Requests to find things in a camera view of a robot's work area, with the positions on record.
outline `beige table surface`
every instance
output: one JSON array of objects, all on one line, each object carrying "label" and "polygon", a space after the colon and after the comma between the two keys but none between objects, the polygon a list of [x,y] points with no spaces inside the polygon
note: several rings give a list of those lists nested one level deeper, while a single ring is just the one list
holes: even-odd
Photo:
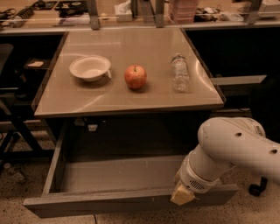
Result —
[{"label": "beige table surface", "polygon": [[[183,53],[192,83],[187,93],[172,88],[171,59]],[[85,82],[70,74],[69,66],[85,55],[101,55],[111,62],[111,79]],[[124,81],[126,67],[138,64],[147,72],[140,90]],[[178,28],[70,31],[35,116],[92,116],[115,113],[214,109],[223,101],[192,48]]]}]

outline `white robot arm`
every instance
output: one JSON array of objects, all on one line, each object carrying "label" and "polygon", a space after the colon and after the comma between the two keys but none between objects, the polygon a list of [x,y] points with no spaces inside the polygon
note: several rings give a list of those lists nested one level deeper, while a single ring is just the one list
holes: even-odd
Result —
[{"label": "white robot arm", "polygon": [[182,185],[205,193],[219,177],[236,166],[247,167],[280,185],[280,144],[265,137],[263,127],[250,118],[211,118],[199,128],[198,146],[178,171]]}]

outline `white bowl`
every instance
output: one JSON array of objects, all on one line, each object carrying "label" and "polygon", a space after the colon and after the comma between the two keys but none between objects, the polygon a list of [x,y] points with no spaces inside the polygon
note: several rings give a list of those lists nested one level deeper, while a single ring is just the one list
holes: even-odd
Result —
[{"label": "white bowl", "polygon": [[108,59],[102,56],[85,56],[73,61],[69,67],[73,76],[84,81],[98,81],[111,67]]}]

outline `tiled floor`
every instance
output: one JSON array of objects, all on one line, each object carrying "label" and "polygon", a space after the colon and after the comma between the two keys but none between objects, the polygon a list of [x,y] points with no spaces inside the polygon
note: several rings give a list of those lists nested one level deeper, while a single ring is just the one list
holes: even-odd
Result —
[{"label": "tiled floor", "polygon": [[[33,132],[45,148],[52,147],[45,132]],[[13,150],[27,148],[22,140],[18,140]],[[93,215],[43,219],[23,207],[28,197],[39,197],[42,193],[49,161],[46,158],[16,163],[21,167],[27,181],[24,185],[14,183],[5,171],[0,176],[0,223],[95,223]],[[179,208],[164,211],[143,211],[138,213],[114,213],[96,215],[97,223],[280,223],[280,187],[269,182],[267,190],[256,198],[248,193],[251,183],[258,183],[259,177],[251,171],[235,168],[222,177],[226,183],[236,183],[240,191],[224,206],[205,206],[197,208]]]}]

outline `red apple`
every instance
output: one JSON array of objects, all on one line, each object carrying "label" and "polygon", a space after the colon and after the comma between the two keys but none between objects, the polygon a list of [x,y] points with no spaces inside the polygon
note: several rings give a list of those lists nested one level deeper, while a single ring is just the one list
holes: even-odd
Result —
[{"label": "red apple", "polygon": [[142,66],[132,65],[125,69],[124,79],[129,88],[139,89],[145,85],[147,73]]}]

